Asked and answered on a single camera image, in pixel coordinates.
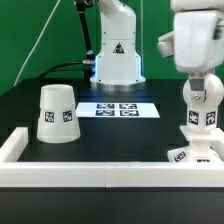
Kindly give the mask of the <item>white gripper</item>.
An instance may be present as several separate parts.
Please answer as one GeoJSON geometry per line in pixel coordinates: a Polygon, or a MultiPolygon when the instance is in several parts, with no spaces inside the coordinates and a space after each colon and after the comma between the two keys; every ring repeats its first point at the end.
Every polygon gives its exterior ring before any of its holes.
{"type": "Polygon", "coordinates": [[[191,100],[205,101],[204,75],[224,61],[224,14],[217,10],[179,12],[174,17],[174,61],[189,75],[191,100]]]}

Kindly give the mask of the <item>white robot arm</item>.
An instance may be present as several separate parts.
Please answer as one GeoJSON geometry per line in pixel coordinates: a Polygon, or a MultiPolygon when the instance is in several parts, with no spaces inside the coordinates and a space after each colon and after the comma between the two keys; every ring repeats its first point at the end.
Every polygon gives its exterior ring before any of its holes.
{"type": "MultiPolygon", "coordinates": [[[[136,14],[119,0],[98,0],[101,50],[91,85],[114,91],[141,85],[141,57],[135,48],[136,14]]],[[[204,73],[224,62],[224,0],[170,0],[173,31],[158,39],[162,56],[172,56],[182,73],[204,73]]]]}

